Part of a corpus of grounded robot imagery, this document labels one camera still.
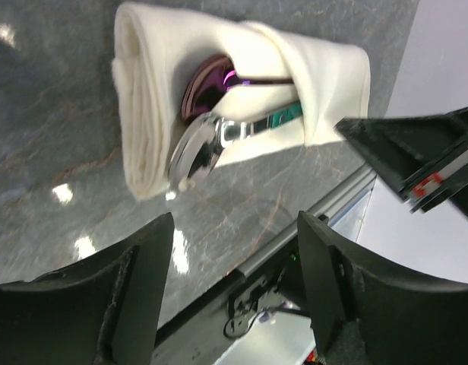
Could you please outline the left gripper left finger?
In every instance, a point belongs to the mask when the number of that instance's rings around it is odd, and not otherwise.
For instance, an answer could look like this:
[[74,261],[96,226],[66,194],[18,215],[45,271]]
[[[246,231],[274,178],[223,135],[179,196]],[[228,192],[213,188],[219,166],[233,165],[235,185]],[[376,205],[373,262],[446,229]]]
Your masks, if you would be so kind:
[[174,220],[37,279],[0,284],[0,364],[148,364]]

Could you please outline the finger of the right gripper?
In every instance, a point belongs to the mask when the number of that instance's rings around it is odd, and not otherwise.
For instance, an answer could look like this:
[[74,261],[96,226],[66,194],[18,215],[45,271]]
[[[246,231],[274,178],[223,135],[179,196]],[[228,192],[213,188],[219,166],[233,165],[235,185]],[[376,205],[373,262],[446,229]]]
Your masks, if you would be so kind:
[[449,200],[468,218],[468,107],[400,119],[345,118],[336,130],[412,212]]

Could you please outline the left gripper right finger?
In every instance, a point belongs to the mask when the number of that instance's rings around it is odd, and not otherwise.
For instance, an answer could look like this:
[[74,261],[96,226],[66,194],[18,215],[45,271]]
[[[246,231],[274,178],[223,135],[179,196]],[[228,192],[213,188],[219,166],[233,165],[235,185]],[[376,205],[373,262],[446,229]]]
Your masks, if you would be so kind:
[[468,364],[468,284],[388,260],[307,212],[299,259],[318,355],[328,364]]

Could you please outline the green handled metal spoon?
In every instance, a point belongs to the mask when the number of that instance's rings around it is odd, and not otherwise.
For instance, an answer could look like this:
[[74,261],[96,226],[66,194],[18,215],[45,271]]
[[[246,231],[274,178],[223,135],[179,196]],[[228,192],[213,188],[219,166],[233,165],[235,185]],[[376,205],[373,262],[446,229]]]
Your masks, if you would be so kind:
[[302,116],[301,103],[291,103],[269,112],[254,122],[237,122],[216,113],[197,117],[180,138],[172,154],[168,177],[176,191],[186,191],[201,183],[217,165],[224,150],[285,125]]

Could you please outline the purple handled spoon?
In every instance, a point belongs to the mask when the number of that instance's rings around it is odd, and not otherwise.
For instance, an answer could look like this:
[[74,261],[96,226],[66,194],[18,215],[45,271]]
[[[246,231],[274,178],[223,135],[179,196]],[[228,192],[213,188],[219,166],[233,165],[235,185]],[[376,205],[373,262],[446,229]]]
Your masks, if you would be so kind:
[[185,89],[181,105],[182,121],[189,125],[200,114],[210,112],[236,86],[291,84],[291,78],[242,78],[230,57],[214,54],[201,63]]

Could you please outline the white cloth napkin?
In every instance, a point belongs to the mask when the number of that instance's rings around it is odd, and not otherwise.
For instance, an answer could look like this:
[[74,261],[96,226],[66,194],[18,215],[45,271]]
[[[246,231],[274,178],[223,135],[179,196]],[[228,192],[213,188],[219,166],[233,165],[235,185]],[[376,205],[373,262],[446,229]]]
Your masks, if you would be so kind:
[[227,147],[220,166],[339,141],[335,126],[341,119],[368,115],[370,61],[358,46],[255,21],[124,2],[115,14],[114,51],[125,181],[137,200],[172,188],[167,170],[184,130],[181,98],[195,69],[213,54],[228,56],[243,78],[292,80],[290,85],[236,86],[215,113],[244,122],[293,101],[302,107],[299,118]]

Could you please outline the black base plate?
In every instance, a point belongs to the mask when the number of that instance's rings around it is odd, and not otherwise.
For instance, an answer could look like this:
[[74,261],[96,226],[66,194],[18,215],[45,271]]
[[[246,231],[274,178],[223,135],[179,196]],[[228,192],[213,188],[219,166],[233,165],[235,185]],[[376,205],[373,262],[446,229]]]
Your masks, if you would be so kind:
[[264,309],[306,304],[299,250],[288,246],[249,275],[236,269],[197,298],[157,334],[152,364],[212,364]]

